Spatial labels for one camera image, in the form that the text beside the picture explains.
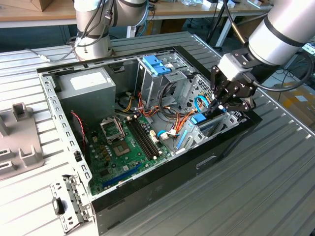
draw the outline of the blue cable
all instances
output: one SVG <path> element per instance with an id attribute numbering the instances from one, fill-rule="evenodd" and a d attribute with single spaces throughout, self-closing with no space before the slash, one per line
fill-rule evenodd
<path id="1" fill-rule="evenodd" d="M 195 101 L 194 101 L 195 108 L 197 109 L 198 112 L 201 112 L 200 108 L 198 107 L 198 103 L 197 103 L 198 98 L 200 98 L 203 101 L 203 103 L 206 105 L 206 107 L 208 107 L 210 104 L 204 96 L 199 95 L 199 96 L 195 97 Z"/>
<path id="2" fill-rule="evenodd" d="M 141 31 L 141 33 L 139 34 L 139 37 L 143 34 L 143 32 L 146 30 L 146 27 L 147 27 L 147 21 L 145 21 L 144 23 L 144 28 L 143 30 Z"/>
<path id="3" fill-rule="evenodd" d="M 165 133 L 166 130 L 161 130 L 160 132 L 157 133 L 157 137 L 159 137 L 162 133 Z"/>

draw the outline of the aluminum slotted table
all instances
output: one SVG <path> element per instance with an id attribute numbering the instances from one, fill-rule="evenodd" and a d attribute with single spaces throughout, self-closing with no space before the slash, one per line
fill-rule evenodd
<path id="1" fill-rule="evenodd" d="M 187 32 L 113 40 L 118 55 L 183 46 L 206 68 L 220 56 Z M 58 59 L 68 46 L 38 49 Z M 76 61 L 74 54 L 64 63 Z M 71 172 L 35 71 L 48 66 L 26 51 L 0 54 L 0 111 L 32 107 L 44 166 L 0 182 L 1 235 L 64 235 L 49 184 Z M 309 235 L 315 228 L 315 135 L 266 94 L 257 91 L 263 121 L 234 151 L 108 236 Z M 97 235 L 93 222 L 71 235 Z"/>

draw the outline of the open computer tower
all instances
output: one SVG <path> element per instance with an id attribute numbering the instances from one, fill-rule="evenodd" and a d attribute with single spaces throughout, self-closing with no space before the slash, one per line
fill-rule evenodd
<path id="1" fill-rule="evenodd" d="M 261 121 L 205 111 L 210 72 L 182 47 L 38 69 L 75 174 L 51 184 L 66 233 L 99 234 L 227 156 Z"/>

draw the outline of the workbench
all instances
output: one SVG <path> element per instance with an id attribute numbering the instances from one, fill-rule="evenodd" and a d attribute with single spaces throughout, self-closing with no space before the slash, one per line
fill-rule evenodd
<path id="1" fill-rule="evenodd" d="M 233 19 L 237 16 L 254 16 L 266 12 L 266 10 L 261 10 L 245 0 L 243 1 L 230 9 Z M 202 4 L 185 6 L 180 0 L 174 3 L 159 1 L 155 4 L 154 20 L 213 17 L 214 13 L 214 7 L 209 9 Z M 150 12 L 147 20 L 151 20 L 152 17 Z M 44 12 L 5 5 L 0 7 L 0 28 L 52 25 L 76 25 L 75 9 L 72 0 L 54 0 Z M 230 28 L 231 23 L 226 21 L 216 46 L 222 46 Z M 134 37 L 134 33 L 135 27 L 128 27 L 127 37 Z"/>
<path id="2" fill-rule="evenodd" d="M 208 69 L 220 59 L 188 32 L 112 44 L 118 55 L 181 45 Z M 69 47 L 37 51 L 58 59 Z M 72 61 L 74 54 L 63 63 Z M 45 158 L 44 166 L 0 182 L 2 235 L 64 235 L 49 184 L 72 167 L 35 71 L 49 65 L 27 51 L 0 54 L 0 110 L 17 102 L 33 108 Z M 257 91 L 255 101 L 263 121 L 228 157 L 106 235 L 309 235 L 315 227 L 315 134 L 264 92 Z M 96 236 L 96 225 L 70 235 Z"/>

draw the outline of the blue pcie slot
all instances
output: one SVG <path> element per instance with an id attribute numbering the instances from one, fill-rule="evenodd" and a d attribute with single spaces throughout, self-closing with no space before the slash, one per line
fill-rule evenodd
<path id="1" fill-rule="evenodd" d="M 131 169 L 131 170 L 129 170 L 129 171 L 126 171 L 125 173 L 123 173 L 123 174 L 121 174 L 121 175 L 119 175 L 119 176 L 117 176 L 117 177 L 114 177 L 114 178 L 112 178 L 112 179 L 110 179 L 110 180 L 104 182 L 104 183 L 102 184 L 103 188 L 105 188 L 105 187 L 107 187 L 108 185 L 111 185 L 111 184 L 113 184 L 113 183 L 116 183 L 116 182 L 118 182 L 118 181 L 120 181 L 120 180 L 126 178 L 127 176 L 133 175 L 134 173 L 137 172 L 137 170 L 138 170 L 141 166 L 142 166 L 142 164 L 139 164 L 139 165 L 137 165 L 136 167 L 134 167 L 133 169 Z"/>

